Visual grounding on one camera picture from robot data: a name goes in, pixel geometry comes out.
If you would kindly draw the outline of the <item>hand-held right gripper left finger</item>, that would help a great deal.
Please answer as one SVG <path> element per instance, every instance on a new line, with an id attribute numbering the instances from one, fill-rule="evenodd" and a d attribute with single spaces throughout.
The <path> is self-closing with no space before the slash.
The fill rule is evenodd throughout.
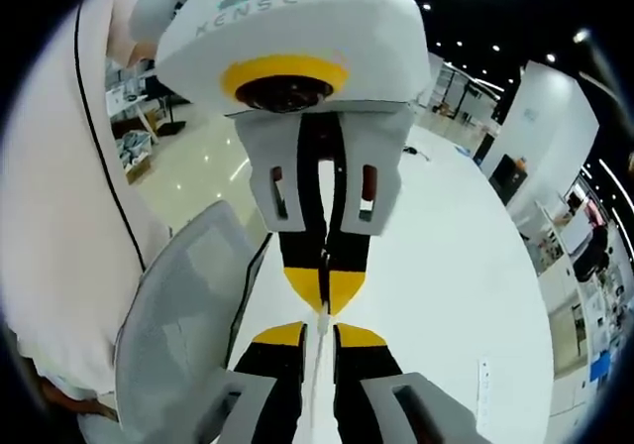
<path id="1" fill-rule="evenodd" d="M 290 443 L 302 413 L 307 324 L 266 329 L 237 365 L 213 376 L 199 443 Z"/>

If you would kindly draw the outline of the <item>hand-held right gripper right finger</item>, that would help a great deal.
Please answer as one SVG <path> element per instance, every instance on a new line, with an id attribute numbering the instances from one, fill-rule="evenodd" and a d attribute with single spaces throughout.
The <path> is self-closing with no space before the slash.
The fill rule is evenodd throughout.
<path id="1" fill-rule="evenodd" d="M 419 373 L 404 373 L 374 332 L 334 325 L 334 416 L 343 443 L 485 443 L 474 414 Z"/>

